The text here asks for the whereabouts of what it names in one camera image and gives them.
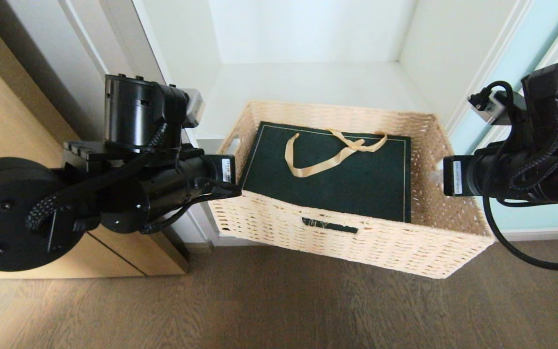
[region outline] bag handle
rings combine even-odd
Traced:
[[[341,149],[337,155],[334,157],[327,159],[321,163],[317,163],[316,165],[312,165],[306,168],[295,168],[294,167],[294,142],[299,137],[300,133],[294,135],[294,137],[290,138],[285,145],[285,162],[288,164],[288,168],[290,168],[290,172],[294,177],[304,178],[315,175],[317,173],[326,171],[330,168],[334,168],[335,166],[341,164],[347,157],[356,153],[356,152],[376,152],[376,150],[380,149],[387,142],[387,135],[382,137],[382,139],[375,144],[364,146],[365,140],[359,139],[358,141],[350,141],[343,136],[341,132],[338,130],[327,129],[330,133],[332,133],[335,137],[340,139],[343,143],[346,144],[346,147]]]

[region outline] baseboard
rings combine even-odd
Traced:
[[[215,250],[215,245],[212,241],[199,242],[199,243],[185,243],[184,248],[189,254],[212,254]]]
[[[558,228],[508,229],[502,233],[509,241],[558,240]]]

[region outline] woven basket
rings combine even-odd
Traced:
[[[225,153],[235,138],[240,179],[260,121],[352,133],[387,132],[412,138],[412,223],[386,221],[312,207],[302,207],[254,192],[210,202],[222,233],[312,254],[343,258],[430,278],[446,278],[494,242],[474,199],[447,197],[428,179],[437,164],[452,155],[436,116],[417,112],[249,102],[219,148]],[[358,228],[356,234],[303,224],[316,219]]]

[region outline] light wood panel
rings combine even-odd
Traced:
[[[498,243],[445,280],[219,247],[184,278],[0,280],[0,348],[558,349],[558,272]]]
[[[0,39],[0,157],[21,157],[56,168],[62,163],[62,142],[70,139],[77,139],[77,136]],[[173,246],[170,249],[157,244],[151,237],[120,236],[102,226],[93,231],[93,236],[96,239],[83,238],[85,243],[82,246],[90,248],[87,254],[100,252],[120,258],[119,254],[138,270],[133,268],[135,271],[131,271],[132,267],[124,261],[127,267],[116,272],[118,268],[102,268],[96,260],[96,270],[88,271],[86,261],[73,263],[74,258],[83,254],[75,248],[74,253],[66,256],[71,258],[62,258],[55,261],[54,266],[44,269],[44,277],[56,277],[56,273],[51,271],[58,268],[66,271],[60,275],[62,278],[182,274],[187,268],[186,261]],[[71,272],[75,267],[84,272]],[[40,275],[41,268],[37,268],[15,273],[13,277],[38,278]],[[0,274],[0,277],[3,276],[12,277],[8,273]]]

